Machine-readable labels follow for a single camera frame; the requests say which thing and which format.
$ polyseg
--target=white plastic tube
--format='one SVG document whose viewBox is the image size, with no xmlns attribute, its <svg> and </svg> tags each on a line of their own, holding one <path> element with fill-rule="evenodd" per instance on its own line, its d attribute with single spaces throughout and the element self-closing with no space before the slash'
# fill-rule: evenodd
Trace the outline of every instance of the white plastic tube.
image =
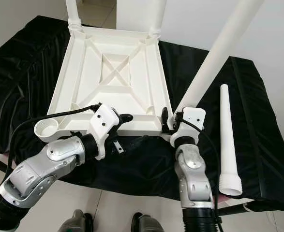
<svg viewBox="0 0 284 232">
<path fill-rule="evenodd" d="M 149 35 L 159 39 L 161 36 L 161 26 L 165 12 L 166 0 L 152 0 L 153 20 L 150 25 Z"/>
<path fill-rule="evenodd" d="M 248 28 L 264 0 L 241 0 L 206 56 L 199 71 L 179 103 L 176 111 L 183 107 L 196 107 L 219 70 L 228 59 L 238 40 Z"/>
<path fill-rule="evenodd" d="M 68 23 L 71 30 L 82 30 L 82 23 L 78 16 L 76 0 L 65 0 L 68 10 Z"/>
<path fill-rule="evenodd" d="M 229 90 L 227 85 L 220 86 L 220 141 L 221 173 L 219 191 L 226 195 L 239 196 L 242 194 L 242 183 L 238 176 L 235 157 Z"/>
</svg>

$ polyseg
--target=table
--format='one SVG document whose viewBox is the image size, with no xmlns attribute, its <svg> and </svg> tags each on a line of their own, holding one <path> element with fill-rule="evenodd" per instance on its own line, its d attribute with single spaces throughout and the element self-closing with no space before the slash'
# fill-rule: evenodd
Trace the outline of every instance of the table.
<svg viewBox="0 0 284 232">
<path fill-rule="evenodd" d="M 38 16 L 0 48 L 0 153 L 8 151 L 14 128 L 26 119 L 46 115 L 70 38 L 67 22 Z M 207 55 L 206 50 L 160 42 L 160 53 L 172 109 L 175 110 Z M 198 107 L 206 110 L 205 132 L 220 150 L 220 88 L 229 85 L 232 124 L 243 194 L 254 199 L 253 211 L 284 210 L 284 142 L 254 63 L 230 57 Z M 77 167 L 62 180 L 131 195 L 179 199 L 174 149 L 160 137 L 120 137 L 133 147 L 129 156 L 112 154 Z M 203 137 L 201 156 L 214 187 L 216 160 Z M 15 161 L 37 154 L 44 143 L 24 128 L 16 140 Z M 243 205 L 220 210 L 244 212 Z"/>
</svg>

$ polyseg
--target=robotic arm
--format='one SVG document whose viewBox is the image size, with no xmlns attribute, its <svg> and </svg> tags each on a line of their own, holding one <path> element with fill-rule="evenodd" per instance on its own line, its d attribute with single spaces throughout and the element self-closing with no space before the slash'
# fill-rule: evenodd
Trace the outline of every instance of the robotic arm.
<svg viewBox="0 0 284 232">
<path fill-rule="evenodd" d="M 176 114 L 177 131 L 170 139 L 171 145 L 176 148 L 175 172 L 179 178 L 185 231 L 191 232 L 215 232 L 216 224 L 221 223 L 215 214 L 213 195 L 205 174 L 206 165 L 196 145 L 199 131 L 184 122 L 202 130 L 205 114 L 200 108 L 183 108 Z"/>
<path fill-rule="evenodd" d="M 48 143 L 39 154 L 20 163 L 0 185 L 0 232 L 14 232 L 49 187 L 76 166 L 105 157 L 105 146 L 115 141 L 117 129 L 133 119 L 101 104 L 90 120 L 89 133 Z"/>
</svg>

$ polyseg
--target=white wall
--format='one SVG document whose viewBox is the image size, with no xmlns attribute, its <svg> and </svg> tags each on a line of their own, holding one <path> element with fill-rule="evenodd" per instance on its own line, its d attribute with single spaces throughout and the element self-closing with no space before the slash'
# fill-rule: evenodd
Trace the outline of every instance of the white wall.
<svg viewBox="0 0 284 232">
<path fill-rule="evenodd" d="M 167 0 L 161 40 L 210 49 L 237 0 Z M 148 31 L 151 1 L 118 0 L 117 29 Z M 252 59 L 284 138 L 284 0 L 266 0 L 231 54 Z"/>
<path fill-rule="evenodd" d="M 37 15 L 66 19 L 65 0 L 0 0 L 0 46 Z"/>
</svg>

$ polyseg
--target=black tablecloth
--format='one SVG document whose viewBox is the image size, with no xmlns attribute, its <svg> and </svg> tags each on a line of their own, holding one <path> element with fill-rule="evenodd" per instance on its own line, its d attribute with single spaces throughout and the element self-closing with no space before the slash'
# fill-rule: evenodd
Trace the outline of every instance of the black tablecloth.
<svg viewBox="0 0 284 232">
<path fill-rule="evenodd" d="M 0 48 L 0 153 L 26 119 L 47 113 L 70 35 L 67 22 L 38 16 Z M 206 50 L 160 42 L 172 109 L 175 110 L 207 55 Z M 243 194 L 284 207 L 284 142 L 254 63 L 230 57 L 198 107 L 206 110 L 205 132 L 220 150 L 220 85 L 229 85 L 233 132 Z M 174 149 L 160 137 L 120 137 L 129 156 L 108 154 L 77 167 L 63 180 L 132 195 L 179 198 Z M 216 159 L 207 141 L 199 148 L 214 186 Z M 29 125 L 18 134 L 16 162 L 37 154 L 44 143 Z"/>
</svg>

